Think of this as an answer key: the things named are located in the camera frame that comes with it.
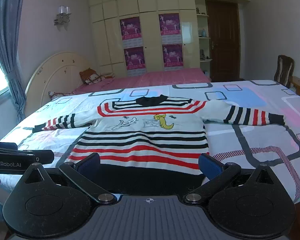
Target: wall lamp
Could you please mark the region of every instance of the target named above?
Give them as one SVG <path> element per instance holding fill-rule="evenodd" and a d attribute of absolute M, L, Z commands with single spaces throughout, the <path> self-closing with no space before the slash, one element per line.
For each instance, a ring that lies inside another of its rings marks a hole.
<path fill-rule="evenodd" d="M 54 20 L 54 25 L 62 25 L 70 22 L 70 14 L 71 12 L 68 6 L 59 6 L 57 18 Z"/>

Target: pink poster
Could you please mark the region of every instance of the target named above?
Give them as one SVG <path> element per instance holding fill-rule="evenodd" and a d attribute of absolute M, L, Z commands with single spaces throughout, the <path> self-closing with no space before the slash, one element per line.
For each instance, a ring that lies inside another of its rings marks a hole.
<path fill-rule="evenodd" d="M 182 44 L 162 45 L 164 67 L 183 66 Z"/>
<path fill-rule="evenodd" d="M 124 49 L 127 70 L 146 68 L 143 47 Z"/>
<path fill-rule="evenodd" d="M 141 26 L 139 17 L 120 20 L 122 40 L 141 38 Z"/>
<path fill-rule="evenodd" d="M 181 34 L 180 19 L 178 13 L 159 14 L 161 35 Z"/>

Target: cream headboard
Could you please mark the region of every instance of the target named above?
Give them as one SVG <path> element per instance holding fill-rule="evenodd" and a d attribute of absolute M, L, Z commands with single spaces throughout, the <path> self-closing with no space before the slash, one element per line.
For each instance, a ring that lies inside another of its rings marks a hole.
<path fill-rule="evenodd" d="M 32 75 L 26 88 L 26 117 L 50 101 L 48 92 L 70 93 L 82 85 L 80 71 L 90 63 L 74 52 L 60 52 L 45 60 Z"/>

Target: wooden chair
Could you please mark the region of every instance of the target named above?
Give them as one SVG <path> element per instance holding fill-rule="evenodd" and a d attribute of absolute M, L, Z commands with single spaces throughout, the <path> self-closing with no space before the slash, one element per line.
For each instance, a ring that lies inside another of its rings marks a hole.
<path fill-rule="evenodd" d="M 290 88 L 289 77 L 292 76 L 294 70 L 294 60 L 285 55 L 278 56 L 278 67 L 274 75 L 274 81 Z"/>

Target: curtain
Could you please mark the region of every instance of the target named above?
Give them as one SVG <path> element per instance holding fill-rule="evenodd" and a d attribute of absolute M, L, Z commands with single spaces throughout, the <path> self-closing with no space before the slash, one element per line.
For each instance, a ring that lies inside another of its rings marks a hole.
<path fill-rule="evenodd" d="M 0 0 L 0 68 L 6 77 L 19 122 L 25 117 L 26 104 L 17 65 L 21 7 L 22 0 Z"/>

